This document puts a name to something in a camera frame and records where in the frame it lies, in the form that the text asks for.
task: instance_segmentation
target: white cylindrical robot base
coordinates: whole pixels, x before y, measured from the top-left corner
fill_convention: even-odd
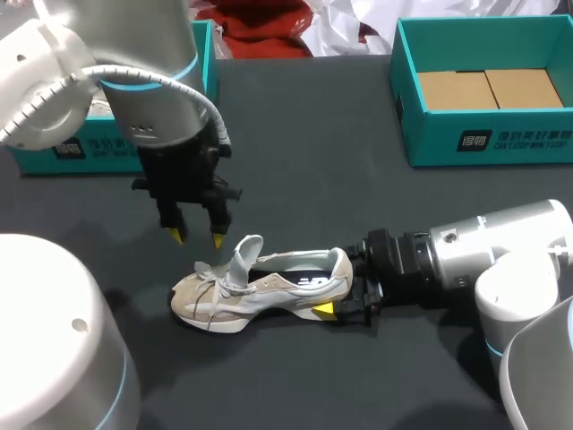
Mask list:
[[[0,428],[134,429],[135,366],[86,267],[20,235],[0,235],[0,264]]]
[[[500,366],[503,405],[515,430],[573,428],[573,301],[530,323]]]

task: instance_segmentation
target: white plastic bag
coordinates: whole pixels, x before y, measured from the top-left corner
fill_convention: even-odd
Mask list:
[[[389,54],[398,18],[549,15],[559,0],[305,0],[312,23],[301,39],[313,56]],[[360,22],[379,36],[358,40]]]

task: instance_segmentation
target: sneaker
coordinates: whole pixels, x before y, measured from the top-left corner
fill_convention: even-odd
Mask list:
[[[229,264],[211,268],[195,263],[195,273],[173,288],[175,314],[190,325],[219,333],[241,331],[271,307],[321,320],[312,308],[341,300],[352,285],[352,264],[340,248],[259,258],[261,249],[261,236],[247,236]]]

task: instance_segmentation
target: black table surface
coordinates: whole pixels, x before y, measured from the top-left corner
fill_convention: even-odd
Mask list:
[[[220,254],[201,208],[185,207],[179,246],[130,177],[19,178],[0,154],[0,231],[52,240],[92,271],[137,365],[140,428],[510,429],[471,294],[450,310],[386,308],[371,329],[273,312],[236,335],[177,324],[167,294],[245,234],[263,235],[270,254],[547,198],[571,209],[573,167],[410,168],[387,57],[219,65],[235,150],[219,173],[244,189]]]

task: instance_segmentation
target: cable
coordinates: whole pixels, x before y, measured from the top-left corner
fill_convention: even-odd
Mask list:
[[[109,79],[114,77],[129,77],[145,82],[158,83],[163,87],[172,88],[173,90],[182,92],[183,94],[191,97],[191,99],[196,101],[199,105],[207,110],[210,117],[215,122],[219,143],[221,145],[231,146],[231,140],[229,139],[227,128],[225,127],[225,122],[223,121],[223,118],[215,105],[209,99],[207,99],[207,97],[188,85],[180,83],[160,73],[151,72],[149,70],[144,70],[137,67],[130,67],[127,65],[95,65],[92,67],[83,68],[81,69],[81,72],[87,77],[98,81],[104,78]],[[10,136],[12,136],[12,134],[14,134],[24,124],[26,124],[30,117],[33,116],[38,110],[40,110],[44,105],[46,105],[53,97],[58,95],[66,88],[79,83],[81,83],[81,80],[75,74],[72,74],[65,78],[59,79],[41,91],[39,95],[35,96],[31,100],[30,103],[24,105],[22,110],[14,115],[13,119],[10,120],[8,124],[0,131],[0,145],[5,145]]]

